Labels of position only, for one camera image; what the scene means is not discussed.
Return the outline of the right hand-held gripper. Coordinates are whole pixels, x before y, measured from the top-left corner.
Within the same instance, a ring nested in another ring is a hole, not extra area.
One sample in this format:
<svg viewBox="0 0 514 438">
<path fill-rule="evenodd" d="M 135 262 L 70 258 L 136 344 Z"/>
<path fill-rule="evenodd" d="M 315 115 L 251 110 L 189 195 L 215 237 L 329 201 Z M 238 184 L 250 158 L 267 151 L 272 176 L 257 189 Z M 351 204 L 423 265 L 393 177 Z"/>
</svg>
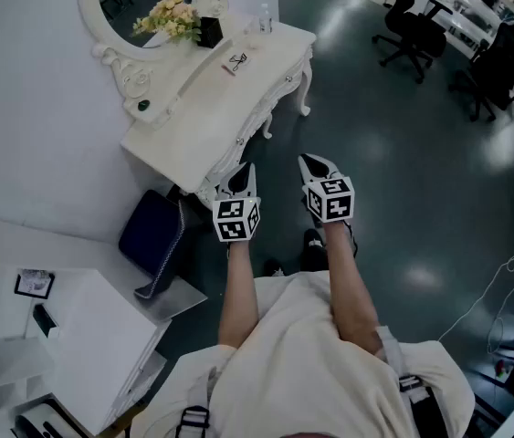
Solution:
<svg viewBox="0 0 514 438">
<path fill-rule="evenodd" d="M 351 179 L 319 155 L 301 154 L 298 164 L 309 212 L 322 223 L 350 220 L 355 197 Z"/>
</svg>

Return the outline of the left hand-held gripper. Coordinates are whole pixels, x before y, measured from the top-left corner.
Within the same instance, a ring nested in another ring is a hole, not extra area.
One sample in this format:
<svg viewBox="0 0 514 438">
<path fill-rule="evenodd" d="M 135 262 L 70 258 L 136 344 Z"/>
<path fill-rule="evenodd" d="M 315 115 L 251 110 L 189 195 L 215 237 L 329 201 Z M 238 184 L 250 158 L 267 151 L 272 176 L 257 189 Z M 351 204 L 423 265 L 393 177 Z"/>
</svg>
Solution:
<svg viewBox="0 0 514 438">
<path fill-rule="evenodd" d="M 249 241 L 260 222 L 256 167 L 238 164 L 222 177 L 213 202 L 213 224 L 220 242 Z"/>
</svg>

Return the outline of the clear packet with black item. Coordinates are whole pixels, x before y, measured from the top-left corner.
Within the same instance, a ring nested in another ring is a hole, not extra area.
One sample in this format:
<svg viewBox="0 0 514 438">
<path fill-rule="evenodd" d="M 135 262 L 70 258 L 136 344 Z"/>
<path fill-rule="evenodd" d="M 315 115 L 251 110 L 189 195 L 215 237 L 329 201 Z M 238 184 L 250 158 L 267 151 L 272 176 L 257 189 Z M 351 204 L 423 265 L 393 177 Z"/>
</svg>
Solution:
<svg viewBox="0 0 514 438">
<path fill-rule="evenodd" d="M 246 52 L 231 53 L 224 56 L 221 68 L 231 76 L 237 76 L 251 62 L 252 58 Z"/>
</svg>

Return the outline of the person's left forearm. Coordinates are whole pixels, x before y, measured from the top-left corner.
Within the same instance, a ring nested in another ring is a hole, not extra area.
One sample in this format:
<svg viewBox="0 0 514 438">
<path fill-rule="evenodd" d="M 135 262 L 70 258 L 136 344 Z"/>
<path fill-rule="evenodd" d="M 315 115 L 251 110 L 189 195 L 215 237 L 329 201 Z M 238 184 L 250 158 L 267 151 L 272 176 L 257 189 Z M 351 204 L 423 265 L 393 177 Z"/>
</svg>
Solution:
<svg viewBox="0 0 514 438">
<path fill-rule="evenodd" d="M 219 322 L 218 343 L 235 349 L 247 340 L 259 321 L 257 293 L 249 242 L 229 247 L 226 291 Z"/>
</svg>

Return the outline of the person's right forearm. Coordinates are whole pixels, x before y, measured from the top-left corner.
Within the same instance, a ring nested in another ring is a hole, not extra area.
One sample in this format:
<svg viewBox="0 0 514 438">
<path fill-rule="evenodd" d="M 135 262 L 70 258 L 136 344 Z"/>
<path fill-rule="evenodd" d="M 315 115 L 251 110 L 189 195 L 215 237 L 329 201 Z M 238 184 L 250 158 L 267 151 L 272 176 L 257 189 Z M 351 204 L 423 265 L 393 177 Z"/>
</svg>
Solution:
<svg viewBox="0 0 514 438">
<path fill-rule="evenodd" d="M 323 225 L 330 274 L 331 310 L 340 338 L 372 355 L 382 349 L 379 318 L 356 266 L 342 222 Z"/>
</svg>

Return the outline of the white dressing table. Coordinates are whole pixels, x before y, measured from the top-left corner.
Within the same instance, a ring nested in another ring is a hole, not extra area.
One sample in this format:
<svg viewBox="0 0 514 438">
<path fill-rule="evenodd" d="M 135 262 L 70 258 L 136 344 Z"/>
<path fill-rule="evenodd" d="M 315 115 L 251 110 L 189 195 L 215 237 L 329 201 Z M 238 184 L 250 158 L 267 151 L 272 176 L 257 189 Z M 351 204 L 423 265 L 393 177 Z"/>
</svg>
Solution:
<svg viewBox="0 0 514 438">
<path fill-rule="evenodd" d="M 271 138 L 273 109 L 296 92 L 300 115 L 308 116 L 313 33 L 276 22 L 251 50 L 239 38 L 191 83 L 173 115 L 155 128 L 135 121 L 121 141 L 124 150 L 209 207 L 220 179 L 235 168 L 257 132 Z M 246 52 L 250 64 L 237 76 L 221 68 L 225 55 Z"/>
</svg>

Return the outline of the person's right leg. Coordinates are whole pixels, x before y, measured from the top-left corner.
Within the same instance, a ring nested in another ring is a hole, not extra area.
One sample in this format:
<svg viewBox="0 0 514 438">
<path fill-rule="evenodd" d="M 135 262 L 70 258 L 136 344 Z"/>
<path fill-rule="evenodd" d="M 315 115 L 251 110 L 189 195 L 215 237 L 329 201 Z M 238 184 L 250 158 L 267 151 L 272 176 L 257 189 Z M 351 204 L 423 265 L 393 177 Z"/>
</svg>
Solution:
<svg viewBox="0 0 514 438">
<path fill-rule="evenodd" d="M 313 228 L 305 231 L 300 255 L 300 270 L 318 272 L 329 269 L 328 257 L 320 233 Z"/>
</svg>

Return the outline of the navy blue upholstered stool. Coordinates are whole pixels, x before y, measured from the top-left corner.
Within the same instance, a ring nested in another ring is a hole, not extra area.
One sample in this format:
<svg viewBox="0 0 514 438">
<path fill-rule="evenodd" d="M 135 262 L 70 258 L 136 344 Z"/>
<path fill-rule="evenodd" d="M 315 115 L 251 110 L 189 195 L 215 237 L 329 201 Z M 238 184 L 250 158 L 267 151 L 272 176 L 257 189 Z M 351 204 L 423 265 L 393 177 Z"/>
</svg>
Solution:
<svg viewBox="0 0 514 438">
<path fill-rule="evenodd" d="M 142 196 L 119 240 L 120 251 L 151 278 L 134 290 L 138 299 L 149 302 L 170 287 L 202 226 L 184 200 L 174 202 L 154 190 Z"/>
</svg>

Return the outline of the grey metal floor plate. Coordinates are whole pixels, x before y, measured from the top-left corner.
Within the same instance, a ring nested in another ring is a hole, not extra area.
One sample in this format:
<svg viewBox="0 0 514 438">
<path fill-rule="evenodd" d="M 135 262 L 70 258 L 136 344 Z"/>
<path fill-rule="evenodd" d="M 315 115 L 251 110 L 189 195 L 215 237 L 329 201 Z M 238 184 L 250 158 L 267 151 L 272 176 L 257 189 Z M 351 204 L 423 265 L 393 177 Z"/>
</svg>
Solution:
<svg viewBox="0 0 514 438">
<path fill-rule="evenodd" d="M 155 324 L 162 323 L 207 300 L 207 296 L 176 276 L 171 285 L 151 299 L 139 299 L 142 312 Z"/>
</svg>

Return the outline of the black square vase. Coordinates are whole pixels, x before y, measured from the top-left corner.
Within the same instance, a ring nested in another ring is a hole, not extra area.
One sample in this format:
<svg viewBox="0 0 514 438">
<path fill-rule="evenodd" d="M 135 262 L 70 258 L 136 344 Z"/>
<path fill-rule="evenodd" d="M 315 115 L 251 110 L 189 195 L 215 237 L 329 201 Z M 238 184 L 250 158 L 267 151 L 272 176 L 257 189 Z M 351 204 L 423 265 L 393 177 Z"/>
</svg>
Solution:
<svg viewBox="0 0 514 438">
<path fill-rule="evenodd" d="M 222 28 L 217 17 L 202 16 L 199 29 L 199 40 L 196 42 L 199 47 L 215 48 L 223 39 Z"/>
</svg>

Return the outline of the black office chair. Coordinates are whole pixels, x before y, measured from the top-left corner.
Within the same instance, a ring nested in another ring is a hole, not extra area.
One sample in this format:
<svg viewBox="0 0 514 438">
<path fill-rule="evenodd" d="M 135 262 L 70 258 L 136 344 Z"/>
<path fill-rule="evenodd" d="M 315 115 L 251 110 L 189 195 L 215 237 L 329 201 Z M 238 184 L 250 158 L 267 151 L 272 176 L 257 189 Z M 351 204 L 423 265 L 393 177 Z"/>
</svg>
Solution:
<svg viewBox="0 0 514 438">
<path fill-rule="evenodd" d="M 448 90 L 471 96 L 472 121 L 479 119 L 481 110 L 493 121 L 494 109 L 507 109 L 514 101 L 514 23 L 500 24 L 491 44 L 481 42 L 467 68 L 455 72 Z"/>
<path fill-rule="evenodd" d="M 427 14 L 414 14 L 410 11 L 414 0 L 395 0 L 384 20 L 387 28 L 401 39 L 397 41 L 382 35 L 372 37 L 374 44 L 383 40 L 398 48 L 395 53 L 380 60 L 379 65 L 385 67 L 399 57 L 408 57 L 417 72 L 415 80 L 417 84 L 422 84 L 425 79 L 419 59 L 424 59 L 425 68 L 430 68 L 433 59 L 441 57 L 446 47 L 446 29 L 434 20 L 435 15 L 439 12 L 453 14 L 453 11 L 444 4 L 436 0 L 429 0 L 429 2 L 433 6 Z"/>
</svg>

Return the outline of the yellow artificial flower bouquet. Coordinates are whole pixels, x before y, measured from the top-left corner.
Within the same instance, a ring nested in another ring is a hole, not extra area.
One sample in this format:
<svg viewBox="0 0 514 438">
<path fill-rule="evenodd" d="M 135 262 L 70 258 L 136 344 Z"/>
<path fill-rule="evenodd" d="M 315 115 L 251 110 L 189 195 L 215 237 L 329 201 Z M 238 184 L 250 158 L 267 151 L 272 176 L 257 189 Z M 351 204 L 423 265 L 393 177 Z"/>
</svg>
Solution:
<svg viewBox="0 0 514 438">
<path fill-rule="evenodd" d="M 184 0 L 161 0 L 147 16 L 136 19 L 132 25 L 132 34 L 164 33 L 173 42 L 183 39 L 199 42 L 202 35 L 200 26 L 201 17 L 192 4 Z"/>
</svg>

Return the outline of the person's white shirt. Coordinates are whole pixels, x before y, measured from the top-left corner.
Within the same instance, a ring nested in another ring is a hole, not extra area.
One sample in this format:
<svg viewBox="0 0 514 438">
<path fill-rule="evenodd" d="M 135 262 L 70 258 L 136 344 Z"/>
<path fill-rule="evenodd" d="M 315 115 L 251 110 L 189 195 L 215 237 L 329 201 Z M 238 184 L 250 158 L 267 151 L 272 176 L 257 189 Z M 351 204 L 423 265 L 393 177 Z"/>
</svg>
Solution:
<svg viewBox="0 0 514 438">
<path fill-rule="evenodd" d="M 463 438 L 474 393 L 441 343 L 403 343 L 387 327 L 375 355 L 342 340 L 324 271 L 256 286 L 247 340 L 182 356 L 131 438 Z"/>
</svg>

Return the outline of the white storage cabinet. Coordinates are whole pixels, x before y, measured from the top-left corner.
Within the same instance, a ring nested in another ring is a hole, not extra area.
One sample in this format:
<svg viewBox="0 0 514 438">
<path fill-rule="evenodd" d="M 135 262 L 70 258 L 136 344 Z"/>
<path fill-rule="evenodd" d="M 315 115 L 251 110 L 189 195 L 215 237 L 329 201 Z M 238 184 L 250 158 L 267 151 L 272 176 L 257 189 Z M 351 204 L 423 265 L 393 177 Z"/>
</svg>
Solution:
<svg viewBox="0 0 514 438">
<path fill-rule="evenodd" d="M 109 427 L 162 369 L 169 326 L 135 307 L 97 271 L 57 271 L 45 298 L 23 294 L 0 266 L 0 433 L 16 408 L 54 397 L 91 434 Z"/>
</svg>

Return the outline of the white robot with black panel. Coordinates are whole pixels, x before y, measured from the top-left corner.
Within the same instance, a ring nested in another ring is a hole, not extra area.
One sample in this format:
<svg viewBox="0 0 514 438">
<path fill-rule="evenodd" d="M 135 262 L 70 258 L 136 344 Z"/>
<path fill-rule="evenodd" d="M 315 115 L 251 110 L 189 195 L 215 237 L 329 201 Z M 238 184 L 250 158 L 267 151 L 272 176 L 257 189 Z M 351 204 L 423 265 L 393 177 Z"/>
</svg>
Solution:
<svg viewBox="0 0 514 438">
<path fill-rule="evenodd" d="M 12 432 L 16 438 L 89 438 L 53 400 L 21 408 Z"/>
</svg>

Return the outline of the oval mirror ornate white frame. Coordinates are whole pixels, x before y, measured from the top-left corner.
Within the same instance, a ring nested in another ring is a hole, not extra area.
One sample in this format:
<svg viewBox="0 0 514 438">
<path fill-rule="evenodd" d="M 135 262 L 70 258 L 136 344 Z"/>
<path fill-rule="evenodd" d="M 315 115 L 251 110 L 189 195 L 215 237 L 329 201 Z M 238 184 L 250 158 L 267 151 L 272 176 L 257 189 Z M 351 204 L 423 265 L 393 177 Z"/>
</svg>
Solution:
<svg viewBox="0 0 514 438">
<path fill-rule="evenodd" d="M 201 16 L 217 17 L 223 39 L 215 48 L 199 47 L 192 40 L 163 42 L 158 47 L 136 47 L 111 27 L 99 0 L 79 0 L 85 25 L 96 40 L 92 55 L 111 68 L 123 108 L 134 118 L 153 122 L 174 105 L 208 59 L 220 48 L 232 46 L 242 31 L 243 17 L 230 10 L 227 0 L 192 0 Z M 141 100 L 150 101 L 145 111 L 138 110 Z"/>
</svg>

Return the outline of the black picture frame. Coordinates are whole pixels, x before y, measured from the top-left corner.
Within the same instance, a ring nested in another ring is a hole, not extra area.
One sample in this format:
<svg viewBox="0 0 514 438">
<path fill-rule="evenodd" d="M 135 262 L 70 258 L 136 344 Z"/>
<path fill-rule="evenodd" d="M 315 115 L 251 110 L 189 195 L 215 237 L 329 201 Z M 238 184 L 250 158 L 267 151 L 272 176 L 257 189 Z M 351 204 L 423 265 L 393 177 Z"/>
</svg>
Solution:
<svg viewBox="0 0 514 438">
<path fill-rule="evenodd" d="M 16 277 L 14 293 L 20 296 L 48 299 L 55 274 L 46 270 L 21 269 Z"/>
</svg>

